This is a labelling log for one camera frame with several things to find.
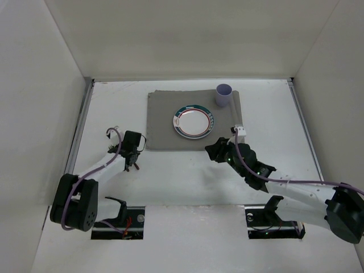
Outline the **white plate green rim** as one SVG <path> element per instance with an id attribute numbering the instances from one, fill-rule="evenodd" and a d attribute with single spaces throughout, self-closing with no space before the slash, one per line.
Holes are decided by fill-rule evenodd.
<path id="1" fill-rule="evenodd" d="M 187 139 L 201 139 L 209 135 L 214 128 L 212 112 L 201 105 L 186 105 L 173 116 L 173 128 Z"/>

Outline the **grey cloth placemat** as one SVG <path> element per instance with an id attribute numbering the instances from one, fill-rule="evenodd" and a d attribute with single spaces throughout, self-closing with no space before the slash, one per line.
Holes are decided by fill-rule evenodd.
<path id="1" fill-rule="evenodd" d="M 241 125 L 239 93 L 229 103 L 216 104 L 215 90 L 167 91 L 148 94 L 146 147 L 153 151 L 202 151 L 218 138 L 230 138 Z"/>

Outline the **purple plastic cup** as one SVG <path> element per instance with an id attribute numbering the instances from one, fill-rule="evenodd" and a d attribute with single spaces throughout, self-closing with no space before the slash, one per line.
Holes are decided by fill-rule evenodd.
<path id="1" fill-rule="evenodd" d="M 233 89 L 228 84 L 219 84 L 216 87 L 215 101 L 219 107 L 225 107 L 230 103 Z"/>

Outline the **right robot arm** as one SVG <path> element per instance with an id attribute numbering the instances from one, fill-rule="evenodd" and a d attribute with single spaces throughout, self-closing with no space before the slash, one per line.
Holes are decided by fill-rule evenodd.
<path id="1" fill-rule="evenodd" d="M 292 180 L 257 159 L 248 144 L 219 138 L 205 147 L 209 159 L 227 163 L 256 191 L 271 194 L 264 209 L 271 218 L 306 222 L 330 230 L 343 241 L 363 237 L 363 192 L 345 183 Z"/>

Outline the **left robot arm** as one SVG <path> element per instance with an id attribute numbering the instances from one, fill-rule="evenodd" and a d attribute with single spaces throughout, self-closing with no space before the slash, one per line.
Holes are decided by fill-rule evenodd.
<path id="1" fill-rule="evenodd" d="M 106 134 L 112 132 L 117 143 L 108 148 L 99 162 L 82 173 L 65 173 L 60 178 L 49 217 L 66 231 L 88 231 L 98 222 L 113 229 L 131 224 L 126 202 L 110 196 L 100 197 L 99 190 L 132 166 L 139 169 L 137 159 L 141 150 L 138 147 L 144 136 L 134 131 L 122 134 L 115 127 L 107 129 Z"/>

